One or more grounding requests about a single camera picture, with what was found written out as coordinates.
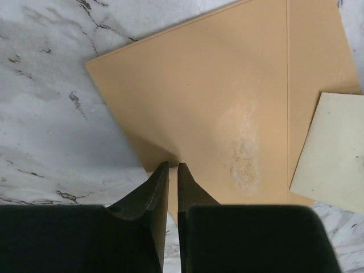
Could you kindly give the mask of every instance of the cream colored paper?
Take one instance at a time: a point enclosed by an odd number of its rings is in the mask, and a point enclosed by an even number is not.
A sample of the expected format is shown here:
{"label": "cream colored paper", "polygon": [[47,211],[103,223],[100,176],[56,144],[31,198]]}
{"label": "cream colored paper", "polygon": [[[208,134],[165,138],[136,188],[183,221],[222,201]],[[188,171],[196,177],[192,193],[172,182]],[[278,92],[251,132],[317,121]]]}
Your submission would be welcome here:
{"label": "cream colored paper", "polygon": [[364,96],[321,95],[291,191],[364,213]]}
{"label": "cream colored paper", "polygon": [[[311,205],[288,189],[318,93],[359,90],[333,7],[334,0],[243,1],[86,67],[147,171],[186,162],[223,204]],[[173,174],[169,193],[176,217]]]}

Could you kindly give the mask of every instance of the marble surface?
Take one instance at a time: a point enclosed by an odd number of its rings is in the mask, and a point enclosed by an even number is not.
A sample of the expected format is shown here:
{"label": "marble surface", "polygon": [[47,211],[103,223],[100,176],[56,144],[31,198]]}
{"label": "marble surface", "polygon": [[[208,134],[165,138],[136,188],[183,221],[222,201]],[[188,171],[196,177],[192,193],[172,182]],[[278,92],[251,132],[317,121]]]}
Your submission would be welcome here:
{"label": "marble surface", "polygon": [[[145,179],[84,63],[231,0],[0,1],[0,203],[111,204]],[[364,84],[364,2],[340,0]],[[364,272],[364,216],[316,203],[343,272]],[[179,272],[168,218],[164,272]]]}

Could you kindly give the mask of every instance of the paper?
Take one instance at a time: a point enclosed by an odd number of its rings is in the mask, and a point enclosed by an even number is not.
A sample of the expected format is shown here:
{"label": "paper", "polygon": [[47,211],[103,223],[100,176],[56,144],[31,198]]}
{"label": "paper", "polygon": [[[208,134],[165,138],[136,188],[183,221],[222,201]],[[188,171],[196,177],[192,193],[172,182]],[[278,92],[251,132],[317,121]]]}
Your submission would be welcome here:
{"label": "paper", "polygon": [[359,92],[335,0],[243,1],[86,67],[146,170],[185,162],[222,204],[312,205],[288,189],[319,91]]}
{"label": "paper", "polygon": [[291,191],[364,213],[364,96],[321,95]]}

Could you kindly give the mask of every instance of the gray marble pattern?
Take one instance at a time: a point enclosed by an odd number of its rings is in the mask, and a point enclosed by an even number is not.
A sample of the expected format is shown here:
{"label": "gray marble pattern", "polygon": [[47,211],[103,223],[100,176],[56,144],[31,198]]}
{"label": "gray marble pattern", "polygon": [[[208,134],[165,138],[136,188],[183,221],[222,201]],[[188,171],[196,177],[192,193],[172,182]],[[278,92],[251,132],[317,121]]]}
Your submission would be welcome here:
{"label": "gray marble pattern", "polygon": [[[0,1],[0,204],[107,205],[145,181],[84,64],[229,2]],[[364,3],[338,6],[363,84]],[[364,216],[314,210],[343,272],[364,272]],[[179,272],[170,217],[166,238],[164,272]]]}

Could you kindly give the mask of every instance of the brown folder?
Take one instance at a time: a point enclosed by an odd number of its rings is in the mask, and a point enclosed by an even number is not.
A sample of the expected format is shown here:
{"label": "brown folder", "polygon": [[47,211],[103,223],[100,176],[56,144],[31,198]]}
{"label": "brown folder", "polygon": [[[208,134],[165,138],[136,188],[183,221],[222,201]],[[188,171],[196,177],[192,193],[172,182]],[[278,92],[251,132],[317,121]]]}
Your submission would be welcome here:
{"label": "brown folder", "polygon": [[335,0],[242,1],[86,67],[146,171],[186,162],[223,204],[312,205],[289,185],[319,94],[360,90]]}

